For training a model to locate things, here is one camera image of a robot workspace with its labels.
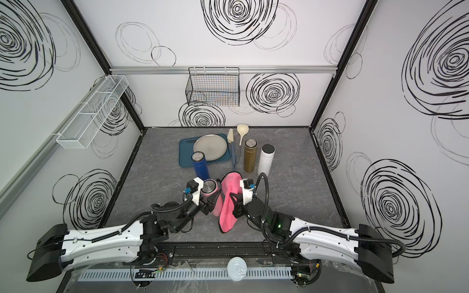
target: wire basket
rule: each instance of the wire basket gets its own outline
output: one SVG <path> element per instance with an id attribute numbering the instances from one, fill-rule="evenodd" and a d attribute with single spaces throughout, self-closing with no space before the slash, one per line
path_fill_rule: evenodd
<path id="1" fill-rule="evenodd" d="M 128 86 L 123 75 L 107 76 L 57 137 L 57 143 L 65 149 L 88 148 Z"/>
<path id="2" fill-rule="evenodd" d="M 187 104 L 239 106 L 239 68 L 191 67 L 186 86 Z"/>

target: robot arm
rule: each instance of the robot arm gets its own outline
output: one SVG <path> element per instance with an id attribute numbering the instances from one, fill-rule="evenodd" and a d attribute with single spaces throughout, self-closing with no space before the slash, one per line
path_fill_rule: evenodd
<path id="1" fill-rule="evenodd" d="M 363 241 L 381 238 L 371 227 L 360 225 L 356 230 L 308 223 L 273 212 L 256 197 L 253 180 L 241 180 L 240 186 L 242 194 L 229 195 L 234 202 L 233 215 L 247 216 L 263 230 L 272 243 L 272 251 L 288 257 L 289 263 L 320 259 L 346 263 L 370 278 L 393 283 L 391 246 Z M 158 254 L 157 246 L 168 240 L 168 232 L 178 233 L 199 211 L 207 215 L 214 209 L 221 190 L 205 199 L 200 196 L 202 187 L 199 178 L 189 181 L 183 192 L 183 203 L 152 205 L 152 212 L 137 215 L 127 225 L 94 230 L 68 230 L 66 224 L 55 225 L 38 240 L 26 280 L 46 280 L 62 271 L 97 263 L 152 264 Z"/>

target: bottle lid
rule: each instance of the bottle lid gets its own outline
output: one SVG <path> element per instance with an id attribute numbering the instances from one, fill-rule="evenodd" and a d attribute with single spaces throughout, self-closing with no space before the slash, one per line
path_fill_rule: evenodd
<path id="1" fill-rule="evenodd" d="M 275 153 L 275 148 L 274 148 L 273 145 L 271 145 L 269 143 L 266 143 L 262 146 L 261 154 L 264 157 L 271 158 L 271 157 L 273 157 L 274 153 Z"/>
<path id="2" fill-rule="evenodd" d="M 217 187 L 217 182 L 213 179 L 207 179 L 204 181 L 204 187 L 202 187 L 202 193 L 211 193 Z"/>
<path id="3" fill-rule="evenodd" d="M 201 151 L 196 151 L 195 153 L 192 154 L 192 160 L 194 162 L 200 162 L 204 159 L 205 154 Z"/>
<path id="4" fill-rule="evenodd" d="M 246 142 L 244 143 L 246 145 L 246 147 L 250 148 L 250 149 L 253 149 L 255 147 L 257 147 L 257 141 L 255 139 L 248 139 L 246 140 Z"/>

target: blue water bottle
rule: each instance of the blue water bottle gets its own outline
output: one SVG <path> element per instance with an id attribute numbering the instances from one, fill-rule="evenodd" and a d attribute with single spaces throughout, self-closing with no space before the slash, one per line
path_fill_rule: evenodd
<path id="1" fill-rule="evenodd" d="M 196 151 L 192 154 L 192 162 L 194 162 L 194 170 L 196 171 L 197 177 L 202 180 L 207 180 L 210 178 L 208 174 L 207 160 L 205 159 L 205 154 L 201 151 Z"/>

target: blue tray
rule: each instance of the blue tray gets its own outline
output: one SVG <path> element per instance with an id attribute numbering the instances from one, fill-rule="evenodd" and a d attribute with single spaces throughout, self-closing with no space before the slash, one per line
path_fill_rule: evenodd
<path id="1" fill-rule="evenodd" d="M 227 142 L 227 151 L 220 158 L 213 161 L 207 161 L 207 164 L 224 162 L 231 159 L 230 145 L 228 144 L 227 135 L 223 133 L 218 133 L 218 135 L 223 137 L 223 139 Z M 179 141 L 179 166 L 183 168 L 194 166 L 191 156 L 194 153 L 194 144 L 200 137 L 201 136 L 184 138 Z"/>

